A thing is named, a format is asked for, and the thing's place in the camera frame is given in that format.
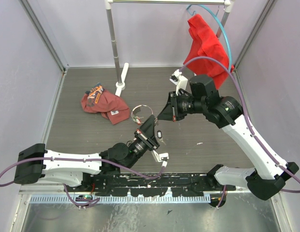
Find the large metal keyring with clips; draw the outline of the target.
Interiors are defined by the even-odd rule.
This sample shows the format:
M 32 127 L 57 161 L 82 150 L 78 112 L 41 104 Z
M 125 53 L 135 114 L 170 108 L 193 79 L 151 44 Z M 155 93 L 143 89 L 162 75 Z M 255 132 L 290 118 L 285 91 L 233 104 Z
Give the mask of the large metal keyring with clips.
M 153 115 L 153 110 L 148 105 L 144 105 L 144 104 L 136 106 L 131 111 L 131 119 L 133 121 L 134 121 L 134 118 L 133 118 L 134 116 L 143 117 L 141 119 L 141 123 L 136 123 L 134 121 L 138 125 L 142 125 L 146 121 L 146 119 L 151 115 Z

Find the key with green tag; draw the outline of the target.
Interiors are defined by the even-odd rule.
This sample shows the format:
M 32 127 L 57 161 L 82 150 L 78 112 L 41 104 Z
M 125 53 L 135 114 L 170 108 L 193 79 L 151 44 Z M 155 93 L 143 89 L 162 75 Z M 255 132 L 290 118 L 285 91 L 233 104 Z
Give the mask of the key with green tag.
M 142 119 L 143 117 L 134 116 L 133 118 L 134 118 L 134 121 L 135 121 L 136 123 L 141 123 L 141 119 Z

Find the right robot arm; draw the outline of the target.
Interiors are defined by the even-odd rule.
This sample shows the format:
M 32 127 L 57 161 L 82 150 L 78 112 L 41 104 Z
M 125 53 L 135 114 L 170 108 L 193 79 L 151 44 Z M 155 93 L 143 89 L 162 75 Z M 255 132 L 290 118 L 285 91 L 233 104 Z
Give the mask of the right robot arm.
M 205 74 L 187 79 L 175 72 L 169 80 L 176 85 L 169 92 L 159 120 L 180 121 L 188 114 L 202 114 L 229 135 L 252 162 L 248 169 L 217 164 L 207 173 L 207 184 L 212 190 L 231 185 L 248 188 L 261 200 L 268 200 L 283 189 L 299 167 L 280 158 L 245 118 L 241 104 L 233 97 L 221 97 L 212 78 Z

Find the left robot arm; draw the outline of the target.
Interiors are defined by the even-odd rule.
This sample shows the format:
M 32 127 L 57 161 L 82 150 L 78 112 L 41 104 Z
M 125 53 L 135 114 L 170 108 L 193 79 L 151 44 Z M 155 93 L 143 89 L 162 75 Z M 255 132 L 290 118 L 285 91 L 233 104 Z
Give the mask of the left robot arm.
M 45 144 L 34 144 L 18 155 L 14 183 L 34 184 L 39 179 L 63 183 L 88 191 L 92 179 L 84 174 L 117 174 L 130 169 L 147 152 L 159 147 L 154 134 L 155 116 L 149 116 L 134 132 L 134 141 L 116 143 L 111 148 L 93 154 L 68 154 L 47 150 Z

